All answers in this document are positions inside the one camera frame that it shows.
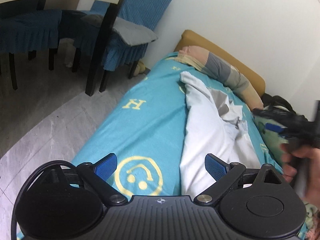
headboard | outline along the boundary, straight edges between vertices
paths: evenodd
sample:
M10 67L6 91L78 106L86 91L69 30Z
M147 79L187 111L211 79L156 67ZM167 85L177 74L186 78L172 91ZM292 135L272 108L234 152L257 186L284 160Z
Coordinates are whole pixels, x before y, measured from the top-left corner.
M221 49L216 44L207 40L206 38L200 36L199 34L191 31L185 30L181 35L181 40L177 44L177 47L174 51L179 51L185 46L200 46L207 49L218 57L224 59L226 62L230 63L233 67L237 68L240 73L242 73L252 84L253 88L256 90L258 95L261 97L266 89L266 83L263 78L255 73L253 70L248 68L246 65L241 63L235 57L231 56L228 52Z

triangular hole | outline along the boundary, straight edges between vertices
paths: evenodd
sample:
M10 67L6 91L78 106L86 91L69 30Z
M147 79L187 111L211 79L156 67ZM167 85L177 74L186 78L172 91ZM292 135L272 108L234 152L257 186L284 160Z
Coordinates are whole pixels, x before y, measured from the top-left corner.
M272 184L281 184L281 181L272 170L267 171L264 182Z

finger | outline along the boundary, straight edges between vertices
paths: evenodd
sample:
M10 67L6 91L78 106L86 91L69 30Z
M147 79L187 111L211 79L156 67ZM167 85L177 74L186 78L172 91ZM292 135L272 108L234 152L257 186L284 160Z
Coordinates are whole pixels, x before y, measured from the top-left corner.
M283 165L282 169L283 169L284 175L293 177L293 176L295 176L297 174L297 170L294 167L292 167L292 166L290 166L288 164Z
M292 159L292 155L289 153L283 153L281 156L281 160L284 163L289 163L291 161L291 159Z
M290 183L290 182L292 181L292 177L290 177L290 176L283 175L283 178L284 178L288 183Z
M283 150L286 153L289 153L288 144L287 143L280 144L280 149Z
M310 158L313 154L312 147L309 145L303 145L299 149L292 152L293 156L298 158Z

teal bed sheet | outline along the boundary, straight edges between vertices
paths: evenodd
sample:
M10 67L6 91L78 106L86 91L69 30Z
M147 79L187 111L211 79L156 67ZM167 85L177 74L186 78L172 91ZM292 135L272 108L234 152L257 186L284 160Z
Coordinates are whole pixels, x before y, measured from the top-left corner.
M180 195L179 164L188 110L185 87L179 77L180 72L189 71L207 87L227 93L235 105L243 105L243 116L260 163L271 163L281 171L244 102L218 81L166 58L124 95L73 159L74 165L95 163L112 152L118 158L118 168L107 182L129 199L132 195Z

plush toy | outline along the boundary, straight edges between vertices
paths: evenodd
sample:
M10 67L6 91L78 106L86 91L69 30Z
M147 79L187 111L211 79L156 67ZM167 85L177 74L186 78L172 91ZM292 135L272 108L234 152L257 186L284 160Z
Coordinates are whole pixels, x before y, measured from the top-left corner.
M138 76L138 74L143 73L146 70L146 66L144 65L144 63L142 61L138 62L138 65L136 67L136 70L133 73L133 76L136 77Z

